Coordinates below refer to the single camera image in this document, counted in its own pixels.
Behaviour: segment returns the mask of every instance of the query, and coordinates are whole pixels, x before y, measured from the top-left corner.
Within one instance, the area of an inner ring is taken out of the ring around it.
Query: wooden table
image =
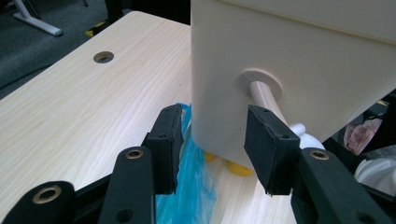
[[[133,12],[0,101],[0,220],[29,189],[65,180],[80,189],[139,146],[162,108],[191,101],[190,27]],[[114,59],[96,63],[110,51]],[[266,196],[255,175],[210,162],[212,223],[295,222],[290,197]]]

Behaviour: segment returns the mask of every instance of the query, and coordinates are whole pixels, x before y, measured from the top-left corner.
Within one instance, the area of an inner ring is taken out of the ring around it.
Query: black cable
[[[21,80],[21,79],[24,79],[24,78],[26,78],[26,77],[29,77],[29,76],[32,75],[33,73],[36,73],[36,72],[38,72],[38,71],[40,71],[40,70],[47,69],[47,68],[51,67],[52,65],[53,65],[53,63],[50,63],[50,64],[47,64],[47,65],[38,67],[37,69],[35,69],[35,70],[33,70],[33,71],[30,71],[30,72],[26,73],[25,75],[23,75],[23,76],[21,76],[21,77],[18,77],[17,79],[12,80],[12,81],[10,81],[10,82],[4,84],[3,86],[0,87],[0,91],[2,91],[3,89],[7,88],[8,86],[10,86],[10,85],[16,83],[17,81],[19,81],[19,80]]]

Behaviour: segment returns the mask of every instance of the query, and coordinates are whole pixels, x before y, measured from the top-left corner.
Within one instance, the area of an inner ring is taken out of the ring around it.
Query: gray carpet floor
[[[105,20],[107,11],[104,0],[87,1],[88,7],[82,0],[31,0],[41,20],[62,29],[62,36],[50,35],[15,19],[17,9],[13,6],[0,15],[0,100],[43,70],[12,83],[14,80],[56,63],[90,39],[85,31]]]

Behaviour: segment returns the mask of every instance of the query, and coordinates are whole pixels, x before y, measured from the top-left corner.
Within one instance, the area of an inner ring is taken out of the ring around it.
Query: white plastic container
[[[248,168],[238,78],[272,74],[287,123],[324,141],[396,88],[395,1],[193,0],[192,137]]]

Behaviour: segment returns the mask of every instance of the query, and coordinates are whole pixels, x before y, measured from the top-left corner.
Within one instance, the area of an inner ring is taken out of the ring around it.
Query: blue plastic bag
[[[191,139],[191,106],[182,105],[184,150],[175,195],[157,196],[157,223],[209,223],[216,202],[215,184],[205,167],[204,152]]]

